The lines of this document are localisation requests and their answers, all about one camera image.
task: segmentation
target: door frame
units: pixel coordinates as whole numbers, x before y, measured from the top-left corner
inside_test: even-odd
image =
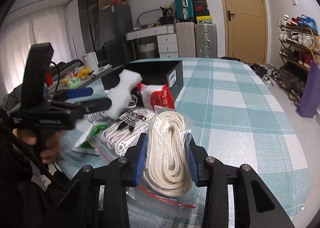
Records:
[[[222,8],[223,8],[223,18],[224,18],[224,32],[225,32],[225,56],[229,57],[229,34],[228,34],[228,16],[227,16],[227,6],[226,6],[226,0],[222,1]],[[267,55],[268,55],[268,18],[267,18],[267,6],[266,6],[266,0],[263,1],[263,9],[264,9],[264,18],[265,18],[265,26],[266,26],[266,32],[265,32],[265,55],[264,55],[264,63],[267,61]]]

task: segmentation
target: table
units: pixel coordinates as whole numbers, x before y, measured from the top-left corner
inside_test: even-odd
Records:
[[[251,165],[294,218],[308,194],[308,166],[299,139],[279,103],[246,64],[209,58],[182,60],[184,87],[175,105],[178,112],[193,119],[196,144],[225,164]],[[103,96],[101,80],[90,86],[94,94],[89,99]],[[71,151],[88,123],[87,119],[81,120],[75,130],[66,131],[61,138],[58,164],[69,178],[85,164],[93,167],[106,164],[99,156]],[[205,188],[197,188],[196,211],[191,222],[155,213],[129,198],[131,227],[201,226],[205,195]],[[229,227],[234,227],[231,186],[229,205]]]

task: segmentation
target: silver bolt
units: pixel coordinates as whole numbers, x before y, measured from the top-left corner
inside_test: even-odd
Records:
[[[84,165],[84,166],[81,168],[81,170],[82,170],[83,172],[88,172],[90,169],[91,169],[91,166],[90,166],[90,165]]]
[[[250,171],[251,170],[251,167],[248,164],[242,165],[242,168],[243,168],[244,171]]]
[[[125,163],[125,162],[127,162],[127,158],[126,157],[120,157],[120,158],[118,158],[118,162],[119,163]]]
[[[208,157],[205,158],[205,160],[207,162],[213,163],[213,162],[215,162],[216,159],[214,157],[212,157],[212,156],[208,156]]]

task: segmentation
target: human hand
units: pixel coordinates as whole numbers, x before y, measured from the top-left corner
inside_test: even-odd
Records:
[[[48,149],[40,153],[43,164],[53,163],[57,158],[59,153],[61,133],[62,131],[57,131],[53,136],[47,139],[46,146]],[[37,142],[36,135],[29,129],[14,129],[13,134],[26,144],[35,145]]]

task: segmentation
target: white curtain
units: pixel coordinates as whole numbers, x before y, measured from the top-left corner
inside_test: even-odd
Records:
[[[1,74],[10,93],[23,81],[31,45],[50,42],[55,63],[71,61],[64,7],[51,7],[28,14],[0,29]]]

